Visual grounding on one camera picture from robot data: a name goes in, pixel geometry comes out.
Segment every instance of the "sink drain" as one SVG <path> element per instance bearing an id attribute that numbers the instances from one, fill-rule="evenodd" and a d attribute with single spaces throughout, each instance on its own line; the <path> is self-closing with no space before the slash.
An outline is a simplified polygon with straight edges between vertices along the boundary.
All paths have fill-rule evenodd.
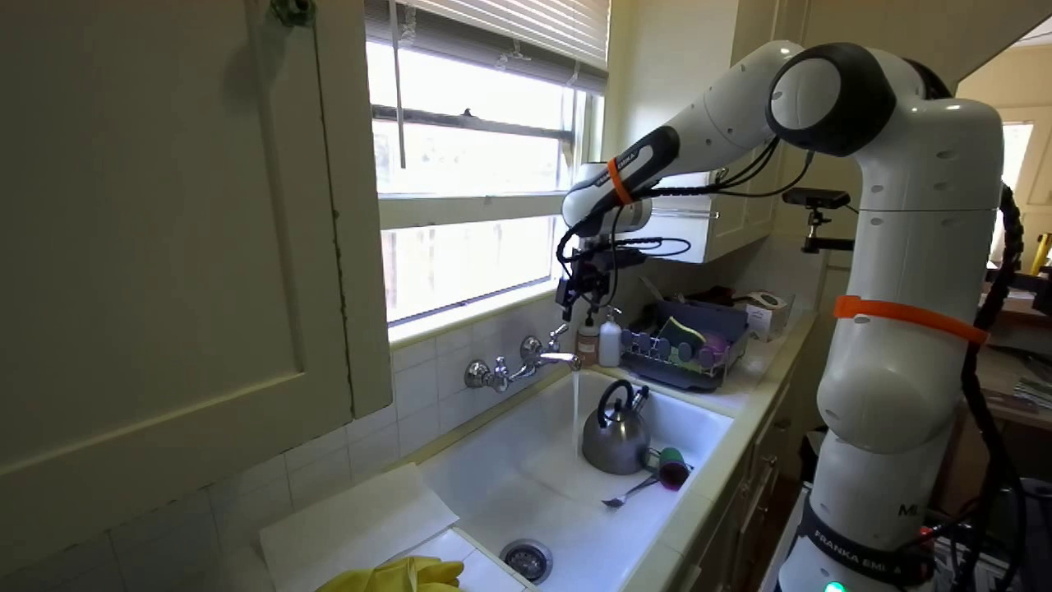
<path id="1" fill-rule="evenodd" d="M 554 573 L 554 551 L 537 540 L 513 540 L 499 548 L 499 560 L 528 582 L 544 582 Z"/>

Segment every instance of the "faucet handle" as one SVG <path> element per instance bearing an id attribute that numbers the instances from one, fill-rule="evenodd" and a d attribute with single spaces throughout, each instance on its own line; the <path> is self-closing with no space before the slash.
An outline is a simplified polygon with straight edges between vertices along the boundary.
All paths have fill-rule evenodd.
<path id="1" fill-rule="evenodd" d="M 568 332 L 568 323 L 560 323 L 548 335 L 544 347 L 560 347 L 560 338 Z"/>
<path id="2" fill-rule="evenodd" d="M 491 385 L 494 385 L 498 392 L 506 392 L 506 387 L 509 387 L 509 381 L 513 381 L 513 374 L 509 374 L 506 358 L 502 358 L 502 355 L 494 355 L 494 365 L 491 365 Z"/>
<path id="3" fill-rule="evenodd" d="M 466 362 L 464 385 L 466 387 L 486 387 L 491 385 L 491 365 L 484 358 Z"/>
<path id="4" fill-rule="evenodd" d="M 519 362 L 528 365 L 528 367 L 541 367 L 541 350 L 544 350 L 546 345 L 537 338 L 537 335 L 528 335 L 524 341 L 519 341 Z"/>

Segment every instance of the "orange ring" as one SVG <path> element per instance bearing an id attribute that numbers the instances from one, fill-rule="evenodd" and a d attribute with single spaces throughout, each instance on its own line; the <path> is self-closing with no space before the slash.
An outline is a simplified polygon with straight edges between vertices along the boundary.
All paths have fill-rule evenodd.
<path id="1" fill-rule="evenodd" d="M 616 185 L 616 196 L 619 196 L 622 202 L 633 202 L 633 193 L 627 193 L 627 187 L 626 187 L 626 179 L 622 179 L 619 160 L 609 160 L 609 165 L 606 165 L 606 178 Z"/>
<path id="2" fill-rule="evenodd" d="M 976 345 L 987 345 L 987 332 L 960 323 L 960 317 L 952 317 L 952 314 L 941 314 L 941 312 L 931 312 L 931 309 L 918 309 L 918 304 L 902 304 L 902 301 L 882 301 L 882 300 L 861 300 L 861 296 L 841 296 L 834 301 L 834 314 L 845 317 L 845 314 L 884 314 L 884 317 L 902 317 L 902 323 L 914 323 L 914 326 L 928 326 L 928 327 L 939 327 L 939 332 L 952 332 L 963 341 L 976 341 Z"/>

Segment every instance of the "bottle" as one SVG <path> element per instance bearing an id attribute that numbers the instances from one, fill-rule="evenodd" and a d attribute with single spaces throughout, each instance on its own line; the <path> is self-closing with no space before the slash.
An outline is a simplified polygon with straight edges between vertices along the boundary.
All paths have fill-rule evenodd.
<path id="1" fill-rule="evenodd" d="M 593 317 L 587 317 L 587 326 L 575 332 L 575 355 L 579 355 L 579 367 L 589 367 L 599 362 L 599 327 Z"/>
<path id="2" fill-rule="evenodd" d="M 622 309 L 612 309 L 609 317 L 599 326 L 599 365 L 619 367 L 622 365 Z"/>

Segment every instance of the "white cabinet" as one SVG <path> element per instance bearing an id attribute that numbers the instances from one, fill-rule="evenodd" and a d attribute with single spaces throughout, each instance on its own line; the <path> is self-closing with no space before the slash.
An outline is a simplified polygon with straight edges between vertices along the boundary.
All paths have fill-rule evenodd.
<path id="1" fill-rule="evenodd" d="M 774 225 L 774 214 L 777 201 L 771 196 L 658 196 L 650 202 L 649 225 L 642 225 L 636 237 L 686 241 L 665 259 L 706 262 L 764 241 Z"/>
<path id="2" fill-rule="evenodd" d="M 0 573 L 388 399 L 363 2 L 0 7 Z"/>

